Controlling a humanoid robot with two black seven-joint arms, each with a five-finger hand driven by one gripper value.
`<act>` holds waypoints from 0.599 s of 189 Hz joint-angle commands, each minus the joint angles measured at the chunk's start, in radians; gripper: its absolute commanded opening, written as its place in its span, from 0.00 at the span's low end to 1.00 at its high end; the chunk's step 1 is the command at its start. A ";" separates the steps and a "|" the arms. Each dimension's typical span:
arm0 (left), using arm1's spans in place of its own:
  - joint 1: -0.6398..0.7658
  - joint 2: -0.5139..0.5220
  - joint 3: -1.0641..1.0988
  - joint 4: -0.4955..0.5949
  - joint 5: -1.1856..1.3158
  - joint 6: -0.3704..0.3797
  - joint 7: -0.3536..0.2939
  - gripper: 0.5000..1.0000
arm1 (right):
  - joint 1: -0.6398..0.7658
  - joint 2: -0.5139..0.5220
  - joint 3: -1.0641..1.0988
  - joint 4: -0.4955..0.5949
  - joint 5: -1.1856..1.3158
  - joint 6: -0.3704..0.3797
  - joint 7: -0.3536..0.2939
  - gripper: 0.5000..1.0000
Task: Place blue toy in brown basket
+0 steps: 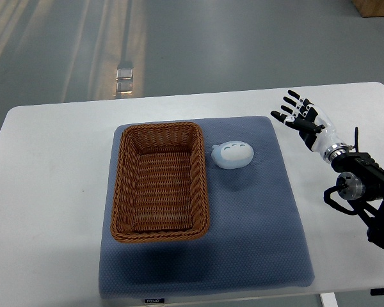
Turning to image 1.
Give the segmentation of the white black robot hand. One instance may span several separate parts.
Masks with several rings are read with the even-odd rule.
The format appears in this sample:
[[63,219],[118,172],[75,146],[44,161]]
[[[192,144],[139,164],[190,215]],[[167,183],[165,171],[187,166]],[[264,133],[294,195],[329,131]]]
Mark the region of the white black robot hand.
[[272,111],[271,116],[297,130],[311,152],[319,153],[327,163],[334,159],[336,152],[347,152],[348,146],[338,137],[334,124],[320,107],[292,90],[283,100],[281,110]]

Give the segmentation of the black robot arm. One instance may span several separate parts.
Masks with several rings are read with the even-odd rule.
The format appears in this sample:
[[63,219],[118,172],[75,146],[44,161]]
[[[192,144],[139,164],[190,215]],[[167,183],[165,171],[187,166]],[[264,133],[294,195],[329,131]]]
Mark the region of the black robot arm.
[[359,216],[367,226],[367,240],[384,249],[384,169],[358,147],[355,128],[354,152],[336,146],[330,164],[339,174],[323,200],[331,208],[349,216]]

